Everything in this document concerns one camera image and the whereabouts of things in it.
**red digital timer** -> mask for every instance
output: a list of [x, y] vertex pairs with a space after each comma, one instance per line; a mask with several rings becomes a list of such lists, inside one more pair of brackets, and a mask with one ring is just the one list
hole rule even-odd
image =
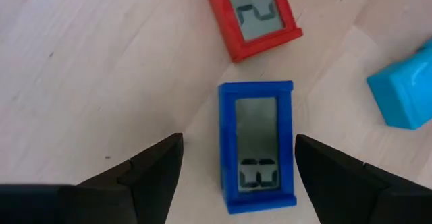
[[233, 62], [303, 35], [288, 0], [210, 0]]

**grey display screen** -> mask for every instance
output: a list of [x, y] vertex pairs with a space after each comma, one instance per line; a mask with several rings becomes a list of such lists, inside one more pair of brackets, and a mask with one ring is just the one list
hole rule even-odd
[[280, 187], [276, 98], [236, 101], [238, 191]]
[[244, 40], [284, 28], [275, 0], [231, 0]]

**blue plastic frame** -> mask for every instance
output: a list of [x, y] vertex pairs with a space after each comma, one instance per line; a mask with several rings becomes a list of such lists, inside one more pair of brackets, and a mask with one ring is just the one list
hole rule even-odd
[[[219, 86], [219, 127], [221, 185], [230, 214], [296, 206], [294, 195], [294, 155], [292, 135], [291, 81], [236, 82]], [[236, 100], [276, 98], [279, 133], [278, 190], [239, 193], [237, 178]]]

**light wooden surface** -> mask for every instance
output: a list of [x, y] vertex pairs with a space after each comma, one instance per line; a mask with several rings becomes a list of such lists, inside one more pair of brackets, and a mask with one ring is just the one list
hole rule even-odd
[[432, 188], [432, 123], [385, 127], [365, 83], [432, 36], [432, 0], [290, 0], [304, 36], [230, 63], [207, 0], [0, 0], [0, 182], [88, 179], [184, 132], [167, 223], [318, 223], [298, 206], [229, 216], [217, 86], [293, 80], [294, 133]]

